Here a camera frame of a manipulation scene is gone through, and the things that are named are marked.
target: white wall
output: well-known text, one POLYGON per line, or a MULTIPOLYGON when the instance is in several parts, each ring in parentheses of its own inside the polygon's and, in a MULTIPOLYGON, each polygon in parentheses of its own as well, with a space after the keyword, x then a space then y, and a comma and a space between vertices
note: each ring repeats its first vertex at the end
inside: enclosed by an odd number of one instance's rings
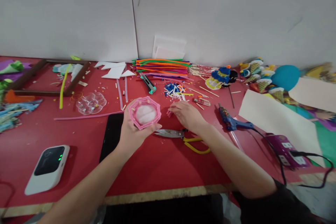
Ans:
POLYGON ((0 0, 0 55, 130 61, 132 0, 0 0))
POLYGON ((336 63, 336 0, 133 1, 141 57, 161 34, 187 40, 186 59, 203 64, 336 63))

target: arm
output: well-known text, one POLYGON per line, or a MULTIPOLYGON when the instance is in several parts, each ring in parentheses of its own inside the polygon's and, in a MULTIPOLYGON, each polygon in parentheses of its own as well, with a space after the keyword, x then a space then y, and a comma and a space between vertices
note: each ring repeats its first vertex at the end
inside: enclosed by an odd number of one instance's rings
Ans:
POLYGON ((209 146, 220 165, 237 189, 246 198, 261 198, 276 192, 274 180, 251 158, 223 137, 207 123, 199 111, 189 103, 173 103, 172 111, 187 129, 199 135, 209 146))
POLYGON ((124 164, 141 146, 145 138, 161 127, 160 124, 154 124, 140 131, 133 125, 129 113, 125 113, 120 141, 116 149, 78 185, 55 203, 38 224, 89 223, 98 206, 103 203, 106 193, 124 164))

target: hand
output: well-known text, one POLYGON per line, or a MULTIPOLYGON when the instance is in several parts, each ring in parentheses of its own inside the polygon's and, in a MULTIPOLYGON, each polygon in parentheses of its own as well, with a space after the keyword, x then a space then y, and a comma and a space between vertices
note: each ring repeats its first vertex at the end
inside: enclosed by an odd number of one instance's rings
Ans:
POLYGON ((200 132, 204 126, 208 125, 201 113, 186 101, 174 102, 170 105, 168 110, 176 115, 185 128, 197 135, 199 135, 198 132, 200 132))
POLYGON ((124 152, 125 154, 131 157, 133 153, 142 145, 144 140, 152 134, 154 131, 162 127, 161 124, 152 124, 143 130, 139 130, 133 124, 133 121, 130 119, 128 108, 137 99, 133 100, 130 104, 127 105, 124 112, 124 121, 121 127, 120 141, 117 148, 124 152))

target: smartphone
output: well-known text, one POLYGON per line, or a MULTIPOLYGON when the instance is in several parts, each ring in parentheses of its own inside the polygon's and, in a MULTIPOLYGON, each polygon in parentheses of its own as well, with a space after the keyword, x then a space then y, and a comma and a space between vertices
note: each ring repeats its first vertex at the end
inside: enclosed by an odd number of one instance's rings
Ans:
POLYGON ((99 163, 102 162, 104 158, 106 158, 117 147, 123 120, 124 114, 112 114, 108 116, 99 163))
POLYGON ((69 150, 68 145, 54 146, 44 150, 24 193, 32 195, 55 187, 61 179, 69 150))

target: yellow-handled pliers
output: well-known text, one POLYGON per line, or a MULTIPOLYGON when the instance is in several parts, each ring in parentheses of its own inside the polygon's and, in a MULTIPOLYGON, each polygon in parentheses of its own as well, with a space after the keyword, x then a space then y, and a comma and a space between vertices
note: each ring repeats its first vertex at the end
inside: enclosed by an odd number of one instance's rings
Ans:
POLYGON ((194 146, 192 146, 190 144, 190 142, 199 142, 199 141, 203 141, 201 138, 185 138, 184 137, 184 132, 185 130, 182 131, 175 131, 175 130, 170 130, 170 129, 158 129, 155 134, 156 135, 160 135, 160 136, 164 136, 164 137, 168 137, 168 138, 181 138, 183 139, 183 142, 185 145, 187 145, 190 149, 192 149, 194 152, 198 153, 198 154, 208 154, 210 152, 210 149, 207 149, 206 151, 200 151, 197 150, 194 146))

